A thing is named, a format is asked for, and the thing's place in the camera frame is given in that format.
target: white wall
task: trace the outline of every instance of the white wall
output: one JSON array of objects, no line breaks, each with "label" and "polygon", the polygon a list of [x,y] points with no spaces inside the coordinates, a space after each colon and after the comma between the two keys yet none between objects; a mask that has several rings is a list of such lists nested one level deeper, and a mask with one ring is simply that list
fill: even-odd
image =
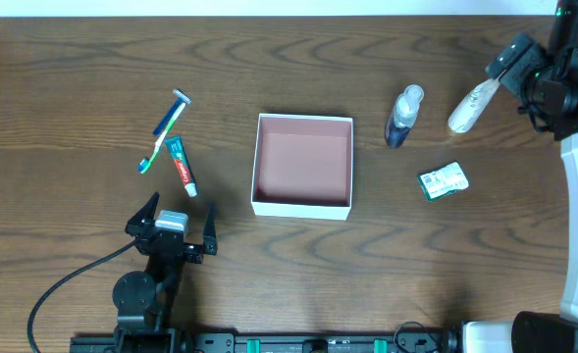
[{"label": "white wall", "polygon": [[0,17],[550,15],[556,0],[0,0]]}]

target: small box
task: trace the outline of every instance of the small box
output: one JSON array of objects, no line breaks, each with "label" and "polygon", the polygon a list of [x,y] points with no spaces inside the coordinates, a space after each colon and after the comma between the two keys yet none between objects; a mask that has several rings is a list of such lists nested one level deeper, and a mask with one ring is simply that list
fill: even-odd
[{"label": "small box", "polygon": [[353,136],[352,118],[260,114],[251,182],[254,213],[347,219]]}]

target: green clamp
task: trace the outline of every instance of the green clamp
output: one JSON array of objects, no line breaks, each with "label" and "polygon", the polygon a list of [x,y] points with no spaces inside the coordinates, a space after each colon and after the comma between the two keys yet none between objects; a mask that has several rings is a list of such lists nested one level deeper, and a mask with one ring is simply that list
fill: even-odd
[{"label": "green clamp", "polygon": [[260,353],[260,341],[258,339],[247,339],[247,353]]},{"label": "green clamp", "polygon": [[374,339],[374,353],[387,353],[387,342],[384,339]]}]

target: toothbrush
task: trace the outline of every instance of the toothbrush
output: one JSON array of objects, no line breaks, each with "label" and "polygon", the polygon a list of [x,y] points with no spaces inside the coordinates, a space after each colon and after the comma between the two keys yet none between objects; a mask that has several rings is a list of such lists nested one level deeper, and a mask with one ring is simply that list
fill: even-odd
[{"label": "toothbrush", "polygon": [[140,163],[138,164],[137,169],[141,174],[144,174],[151,167],[151,163],[153,163],[153,160],[160,152],[160,147],[162,147],[162,142],[164,142],[164,138],[167,136],[167,133],[169,133],[169,130],[171,129],[175,121],[178,119],[178,117],[184,110],[185,106],[186,104],[180,105],[180,107],[178,107],[175,113],[173,113],[173,116],[169,119],[169,123],[164,128],[162,133],[160,133],[158,139],[155,141],[155,146],[153,147],[153,154],[151,155],[151,158],[144,157],[142,161],[140,161]]}]

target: bottle cap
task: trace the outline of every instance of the bottle cap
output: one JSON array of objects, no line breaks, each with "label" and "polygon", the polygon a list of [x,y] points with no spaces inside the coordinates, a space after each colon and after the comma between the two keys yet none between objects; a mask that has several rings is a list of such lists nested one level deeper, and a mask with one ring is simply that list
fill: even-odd
[{"label": "bottle cap", "polygon": [[411,84],[404,89],[402,95],[397,102],[398,112],[404,117],[410,117],[417,114],[419,111],[419,102],[424,99],[424,90],[417,84]]},{"label": "bottle cap", "polygon": [[186,189],[188,196],[190,196],[190,197],[197,196],[197,186],[194,183],[190,183],[190,184],[184,186],[184,188]]}]

